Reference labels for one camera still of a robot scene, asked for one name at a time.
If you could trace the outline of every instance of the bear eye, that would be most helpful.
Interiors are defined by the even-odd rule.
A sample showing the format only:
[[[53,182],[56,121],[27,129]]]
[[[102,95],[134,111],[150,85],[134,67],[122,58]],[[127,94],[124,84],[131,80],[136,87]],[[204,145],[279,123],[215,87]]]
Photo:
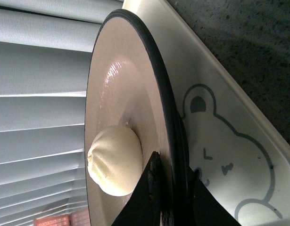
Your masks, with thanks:
[[[203,149],[203,158],[206,159],[206,160],[212,160],[213,159],[212,156],[207,156],[206,148]]]
[[[206,102],[202,97],[194,97],[190,104],[191,113],[205,112],[207,109]]]

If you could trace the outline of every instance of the bear drawing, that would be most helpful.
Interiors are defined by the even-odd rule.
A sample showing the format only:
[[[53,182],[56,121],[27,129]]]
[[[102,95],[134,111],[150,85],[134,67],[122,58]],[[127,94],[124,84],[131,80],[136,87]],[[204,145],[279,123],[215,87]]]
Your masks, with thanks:
[[[200,171],[203,184],[240,223],[248,214],[282,219],[269,203],[275,188],[270,156],[256,139],[239,133],[218,115],[216,107],[215,95],[207,85],[193,85],[184,96],[182,119],[190,167]]]

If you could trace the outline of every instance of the speckled gray surface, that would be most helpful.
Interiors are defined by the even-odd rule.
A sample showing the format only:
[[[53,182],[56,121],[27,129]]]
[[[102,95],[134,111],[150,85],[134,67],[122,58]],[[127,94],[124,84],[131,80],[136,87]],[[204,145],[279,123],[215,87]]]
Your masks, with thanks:
[[[290,144],[290,0],[168,0]]]

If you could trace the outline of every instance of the blind slat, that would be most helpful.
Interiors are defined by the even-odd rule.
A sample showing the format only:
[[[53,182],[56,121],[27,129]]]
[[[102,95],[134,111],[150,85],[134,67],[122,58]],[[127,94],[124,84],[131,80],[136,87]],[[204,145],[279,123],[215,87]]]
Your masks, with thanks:
[[[0,167],[13,164],[40,165],[41,159],[50,155],[67,152],[81,152],[84,148],[84,126],[67,126],[49,129],[32,129],[0,133]]]
[[[73,194],[75,194],[75,196],[86,195],[86,189],[85,188],[77,189],[77,190],[68,191],[68,192],[64,192],[60,194],[50,195],[44,198],[39,197],[38,199],[35,199],[30,202],[24,202],[15,206],[10,206],[7,208],[0,209],[0,218],[8,216],[8,215],[12,215],[12,214],[20,213],[25,210],[34,209],[39,206],[49,205],[50,203],[54,203],[63,199],[68,199],[72,197]]]
[[[46,217],[52,217],[52,216],[56,216],[56,215],[62,215],[62,214],[70,214],[72,212],[76,212],[76,211],[79,211],[85,207],[87,207],[87,202],[81,202],[81,203],[75,203],[75,204],[70,204],[67,206],[67,209],[66,210],[62,210],[62,212],[58,212],[58,213],[53,213],[53,214],[48,214],[46,216],[43,216],[43,218],[46,218]],[[6,225],[6,226],[33,226],[33,220],[30,220],[30,221],[27,221],[27,222],[24,222],[24,223],[16,223],[16,224],[9,224],[9,225]]]
[[[99,24],[0,9],[0,41],[92,52]]]
[[[101,24],[122,3],[116,0],[0,0],[0,6]]]
[[[84,97],[0,97],[0,132],[84,124]]]
[[[0,185],[84,167],[85,163],[82,165],[80,161],[81,156],[84,156],[84,153],[63,154],[2,164],[0,165]]]
[[[91,53],[0,42],[0,97],[85,96],[90,61]]]
[[[81,195],[76,197],[76,202],[84,202],[87,200],[86,195]],[[23,223],[34,218],[42,218],[46,216],[51,216],[57,214],[61,211],[66,211],[66,206],[68,204],[68,198],[52,202],[37,208],[21,211],[15,214],[11,214],[0,218],[0,225],[7,225],[11,223]]]
[[[23,204],[26,202],[31,202],[34,200],[43,199],[45,197],[70,192],[76,189],[85,189],[85,188],[86,188],[85,180],[69,181],[66,183],[41,188],[31,192],[2,198],[0,199],[0,209],[6,209],[11,206]]]
[[[0,199],[81,179],[85,181],[85,169],[83,168],[0,185]]]

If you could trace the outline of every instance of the white plate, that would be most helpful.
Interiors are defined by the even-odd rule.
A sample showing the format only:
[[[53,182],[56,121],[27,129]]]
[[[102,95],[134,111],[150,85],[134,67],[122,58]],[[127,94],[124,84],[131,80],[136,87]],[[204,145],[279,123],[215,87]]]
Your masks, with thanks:
[[[180,165],[172,158],[174,151],[182,150],[184,145],[165,65],[141,20],[129,11],[116,10],[104,21],[92,55],[86,96],[85,156],[100,131],[111,125],[124,126],[126,122],[140,139],[143,168],[152,152],[159,152],[170,203],[172,182],[174,192],[186,197],[186,175],[175,173],[181,172],[181,165],[186,170],[185,161],[179,161]],[[88,171],[86,184],[92,225],[111,225],[130,196],[104,193]],[[174,195],[178,202],[179,195]]]
[[[290,226],[290,146],[164,0],[125,0],[161,52],[190,165],[243,226]]]

